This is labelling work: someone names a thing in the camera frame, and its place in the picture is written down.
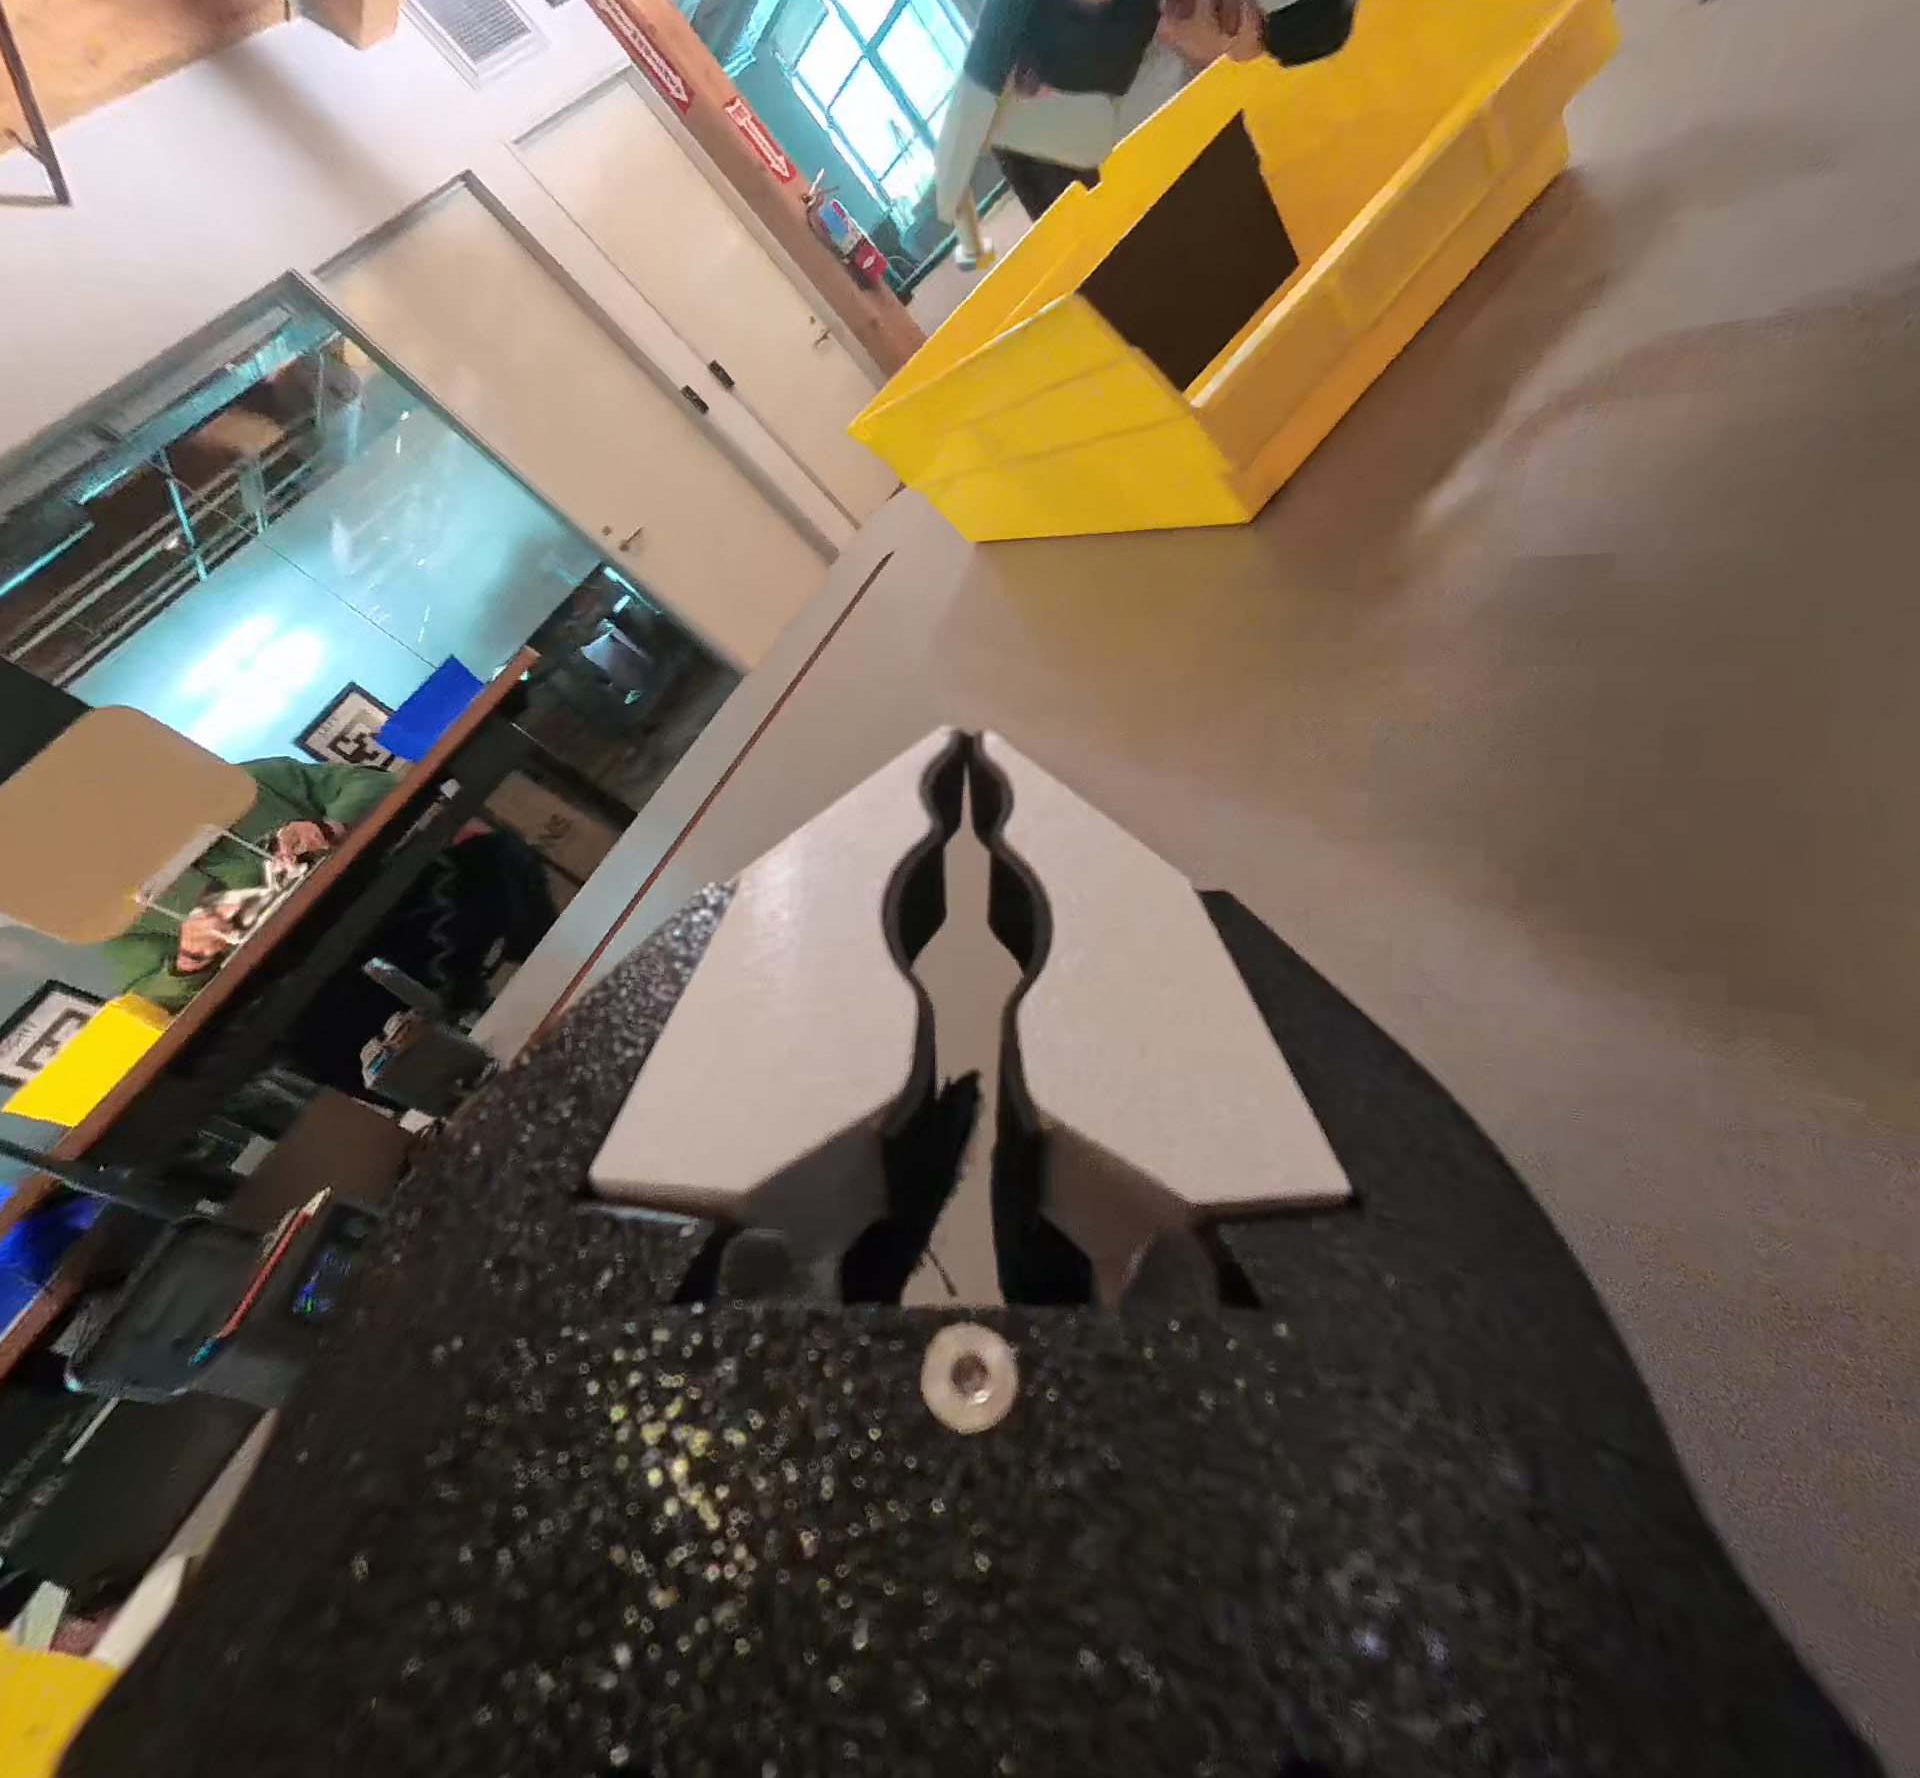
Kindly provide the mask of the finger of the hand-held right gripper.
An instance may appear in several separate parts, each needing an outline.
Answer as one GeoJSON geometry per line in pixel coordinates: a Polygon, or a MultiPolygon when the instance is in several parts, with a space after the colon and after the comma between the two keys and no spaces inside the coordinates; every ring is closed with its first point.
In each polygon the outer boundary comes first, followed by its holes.
{"type": "Polygon", "coordinates": [[[996,153],[1099,170],[1152,111],[1158,98],[1146,83],[1120,96],[1008,88],[996,104],[996,153]]]}
{"type": "Polygon", "coordinates": [[[1018,82],[1018,73],[1003,73],[996,82],[980,83],[964,73],[947,98],[933,153],[933,206],[956,238],[986,238],[977,167],[995,148],[999,112],[1018,82]]]}

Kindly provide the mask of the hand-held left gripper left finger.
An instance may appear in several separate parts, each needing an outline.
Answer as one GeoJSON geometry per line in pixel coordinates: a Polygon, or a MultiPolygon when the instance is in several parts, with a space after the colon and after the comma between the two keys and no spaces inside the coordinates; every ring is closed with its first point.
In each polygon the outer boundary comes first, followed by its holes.
{"type": "Polygon", "coordinates": [[[974,741],[940,727],[758,857],[590,1167],[606,1208],[717,1228],[713,1287],[899,1304],[967,1160],[917,962],[947,920],[974,741]]]}

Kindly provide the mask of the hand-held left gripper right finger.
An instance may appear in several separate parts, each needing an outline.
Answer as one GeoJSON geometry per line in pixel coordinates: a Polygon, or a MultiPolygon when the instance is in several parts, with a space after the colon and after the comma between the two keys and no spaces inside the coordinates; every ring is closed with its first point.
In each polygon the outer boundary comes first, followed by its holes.
{"type": "Polygon", "coordinates": [[[999,1021],[992,1231],[1012,1304],[1217,1304],[1221,1228],[1355,1183],[1195,884],[999,733],[974,741],[999,1021]]]}

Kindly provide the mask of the yellow plastic bin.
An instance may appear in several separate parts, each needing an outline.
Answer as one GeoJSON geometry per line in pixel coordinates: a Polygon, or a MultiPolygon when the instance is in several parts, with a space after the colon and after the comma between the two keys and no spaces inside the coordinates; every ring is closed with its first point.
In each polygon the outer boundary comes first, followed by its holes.
{"type": "Polygon", "coordinates": [[[1357,0],[1308,67],[1218,63],[996,258],[853,420],[974,542],[1244,526],[1569,161],[1614,0],[1357,0]],[[1187,392],[1074,290],[1236,112],[1302,269],[1187,392]]]}

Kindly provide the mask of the black bin divider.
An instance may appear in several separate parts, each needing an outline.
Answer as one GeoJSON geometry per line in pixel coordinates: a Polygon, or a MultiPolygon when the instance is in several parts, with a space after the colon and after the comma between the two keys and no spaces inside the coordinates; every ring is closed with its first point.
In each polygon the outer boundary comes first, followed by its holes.
{"type": "Polygon", "coordinates": [[[1074,294],[1187,392],[1301,269],[1254,132],[1236,112],[1074,294]]]}

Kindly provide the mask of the white double door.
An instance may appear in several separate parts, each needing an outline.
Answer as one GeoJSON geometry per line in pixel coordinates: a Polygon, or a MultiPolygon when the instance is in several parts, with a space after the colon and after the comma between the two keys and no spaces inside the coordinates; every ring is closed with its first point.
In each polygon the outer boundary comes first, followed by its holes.
{"type": "Polygon", "coordinates": [[[866,359],[619,73],[319,271],[600,558],[749,674],[899,492],[866,359]]]}

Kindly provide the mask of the white air vent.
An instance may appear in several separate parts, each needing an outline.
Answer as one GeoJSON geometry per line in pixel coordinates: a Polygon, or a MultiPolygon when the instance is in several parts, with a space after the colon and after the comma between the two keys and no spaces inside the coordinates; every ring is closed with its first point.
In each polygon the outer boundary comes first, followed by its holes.
{"type": "Polygon", "coordinates": [[[546,53],[546,36],[518,0],[403,0],[411,23],[472,88],[489,88],[546,53]]]}

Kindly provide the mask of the dark table with wooden edge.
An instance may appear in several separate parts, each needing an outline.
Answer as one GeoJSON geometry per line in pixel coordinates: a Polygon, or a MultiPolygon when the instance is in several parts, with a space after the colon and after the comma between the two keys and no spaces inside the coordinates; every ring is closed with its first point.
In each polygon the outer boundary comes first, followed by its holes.
{"type": "Polygon", "coordinates": [[[505,661],[104,1099],[49,1151],[27,1157],[3,1199],[3,1236],[61,1193],[61,1176],[72,1167],[139,1167],[176,1154],[266,1062],[284,1031],[525,759],[528,736],[515,711],[536,666],[531,648],[505,661]]]}

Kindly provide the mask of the black label printer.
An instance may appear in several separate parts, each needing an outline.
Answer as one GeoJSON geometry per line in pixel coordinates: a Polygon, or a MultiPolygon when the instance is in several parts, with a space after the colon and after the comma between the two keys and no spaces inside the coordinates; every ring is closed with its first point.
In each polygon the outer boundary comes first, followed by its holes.
{"type": "Polygon", "coordinates": [[[87,1326],[68,1388],[111,1402],[286,1407],[385,1215],[378,1202],[325,1190],[260,1236],[182,1223],[87,1326]]]}

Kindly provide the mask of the small yellow bin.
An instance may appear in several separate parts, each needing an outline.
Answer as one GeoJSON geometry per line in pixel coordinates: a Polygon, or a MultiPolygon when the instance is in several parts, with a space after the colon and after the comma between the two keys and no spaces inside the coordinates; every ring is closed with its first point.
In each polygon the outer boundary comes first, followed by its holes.
{"type": "Polygon", "coordinates": [[[172,1013],[152,998],[108,998],[72,1031],[55,1036],[48,1056],[29,1060],[29,1076],[3,1107],[27,1118],[72,1128],[94,1118],[111,1091],[154,1050],[172,1013]]]}

